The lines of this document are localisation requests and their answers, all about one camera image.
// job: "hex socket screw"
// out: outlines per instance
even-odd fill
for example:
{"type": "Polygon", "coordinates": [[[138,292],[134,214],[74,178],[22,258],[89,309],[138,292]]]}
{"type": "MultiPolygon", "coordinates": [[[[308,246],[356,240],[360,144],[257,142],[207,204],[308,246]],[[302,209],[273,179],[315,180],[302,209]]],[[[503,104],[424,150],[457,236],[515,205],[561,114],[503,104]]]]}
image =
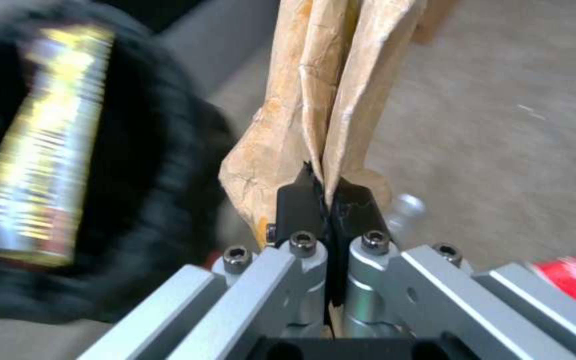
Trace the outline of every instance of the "hex socket screw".
{"type": "Polygon", "coordinates": [[[361,248],[370,255],[386,255],[390,251],[390,235],[379,230],[371,230],[361,237],[361,248]]]}
{"type": "Polygon", "coordinates": [[[317,238],[309,231],[295,231],[290,235],[290,252],[297,258],[306,259],[317,252],[317,238]]]}
{"type": "Polygon", "coordinates": [[[235,245],[224,251],[223,268],[229,274],[242,274],[252,263],[252,256],[246,246],[235,245]]]}
{"type": "Polygon", "coordinates": [[[454,246],[454,244],[436,243],[432,246],[432,249],[437,251],[442,258],[446,259],[450,264],[453,264],[457,268],[462,266],[464,256],[462,256],[462,252],[459,251],[457,246],[454,246]]]}

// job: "paper bag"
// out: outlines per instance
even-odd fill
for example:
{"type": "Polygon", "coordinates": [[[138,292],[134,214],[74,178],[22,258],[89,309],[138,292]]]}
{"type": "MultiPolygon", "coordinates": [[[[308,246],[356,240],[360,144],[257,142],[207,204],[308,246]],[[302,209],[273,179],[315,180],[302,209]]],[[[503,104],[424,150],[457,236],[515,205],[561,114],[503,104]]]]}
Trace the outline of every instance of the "paper bag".
{"type": "Polygon", "coordinates": [[[260,246],[275,221],[277,190],[304,162],[312,163],[329,204],[340,176],[370,187],[381,205],[390,201],[386,182],[363,162],[424,4],[281,2],[265,103],[219,174],[260,246]]]}

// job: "brown paper bag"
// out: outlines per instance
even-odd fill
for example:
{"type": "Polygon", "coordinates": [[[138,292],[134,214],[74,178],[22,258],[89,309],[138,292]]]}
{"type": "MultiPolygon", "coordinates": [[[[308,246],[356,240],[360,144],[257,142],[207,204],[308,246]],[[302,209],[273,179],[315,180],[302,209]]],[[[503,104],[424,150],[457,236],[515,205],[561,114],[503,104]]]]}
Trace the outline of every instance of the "brown paper bag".
{"type": "Polygon", "coordinates": [[[423,4],[281,2],[265,103],[219,174],[260,246],[275,221],[277,190],[295,180],[304,161],[312,162],[328,203],[340,176],[389,202],[386,182],[363,162],[423,4]]]}
{"type": "Polygon", "coordinates": [[[370,188],[381,208],[391,202],[388,182],[365,169],[364,160],[425,6],[424,0],[363,2],[327,133],[323,169],[328,206],[341,176],[370,188]]]}

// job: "floor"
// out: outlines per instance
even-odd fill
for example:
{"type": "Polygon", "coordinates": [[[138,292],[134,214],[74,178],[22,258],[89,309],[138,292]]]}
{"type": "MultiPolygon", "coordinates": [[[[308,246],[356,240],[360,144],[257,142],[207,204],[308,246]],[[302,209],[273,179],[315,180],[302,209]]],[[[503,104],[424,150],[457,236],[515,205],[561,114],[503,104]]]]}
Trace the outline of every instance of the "floor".
{"type": "MultiPolygon", "coordinates": [[[[270,44],[208,93],[238,134],[269,60],[270,44]]],[[[450,242],[478,269],[576,256],[576,1],[460,1],[410,46],[366,164],[427,205],[405,248],[450,242]]],[[[224,242],[249,241],[224,214],[224,242]]],[[[0,320],[0,358],[71,358],[107,328],[0,320]]]]}

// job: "screw head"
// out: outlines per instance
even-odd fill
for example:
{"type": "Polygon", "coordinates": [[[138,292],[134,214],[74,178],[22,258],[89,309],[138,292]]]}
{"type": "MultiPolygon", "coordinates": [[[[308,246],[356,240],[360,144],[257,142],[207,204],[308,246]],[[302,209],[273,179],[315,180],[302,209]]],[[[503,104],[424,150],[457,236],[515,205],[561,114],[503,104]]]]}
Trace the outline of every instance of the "screw head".
{"type": "Polygon", "coordinates": [[[459,251],[457,246],[450,243],[436,243],[432,246],[432,249],[437,251],[442,258],[446,259],[450,264],[453,264],[457,268],[462,265],[462,252],[459,251]]]}
{"type": "Polygon", "coordinates": [[[379,230],[371,230],[361,237],[361,248],[370,255],[386,255],[390,251],[390,235],[379,230]]]}
{"type": "Polygon", "coordinates": [[[252,263],[252,256],[246,246],[236,245],[223,253],[223,267],[229,274],[242,274],[252,263]]]}
{"type": "Polygon", "coordinates": [[[265,243],[266,246],[275,248],[277,246],[277,224],[269,223],[265,226],[265,243]]]}
{"type": "Polygon", "coordinates": [[[317,238],[309,231],[296,231],[290,235],[290,252],[297,258],[310,258],[317,251],[317,238]]]}

